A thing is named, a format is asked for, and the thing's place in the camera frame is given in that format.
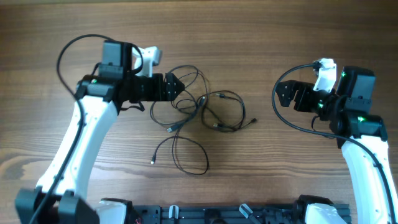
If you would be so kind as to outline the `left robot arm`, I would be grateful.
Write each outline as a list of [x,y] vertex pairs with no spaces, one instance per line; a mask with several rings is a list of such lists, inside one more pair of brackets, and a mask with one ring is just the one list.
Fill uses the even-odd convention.
[[21,189],[15,206],[22,223],[142,223],[128,200],[86,202],[88,182],[104,137],[129,102],[173,101],[184,84],[173,73],[154,73],[162,52],[127,42],[105,40],[103,57],[73,94],[70,125],[49,168],[32,190]]

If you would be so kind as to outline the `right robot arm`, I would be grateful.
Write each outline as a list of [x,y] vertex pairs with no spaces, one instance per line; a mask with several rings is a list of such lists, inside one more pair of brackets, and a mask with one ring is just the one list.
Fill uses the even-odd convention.
[[371,115],[373,71],[345,66],[336,76],[334,62],[313,62],[286,71],[272,90],[272,106],[315,113],[330,132],[305,129],[276,115],[291,128],[336,139],[353,185],[359,223],[397,223],[397,192],[389,167],[388,135],[380,116]]

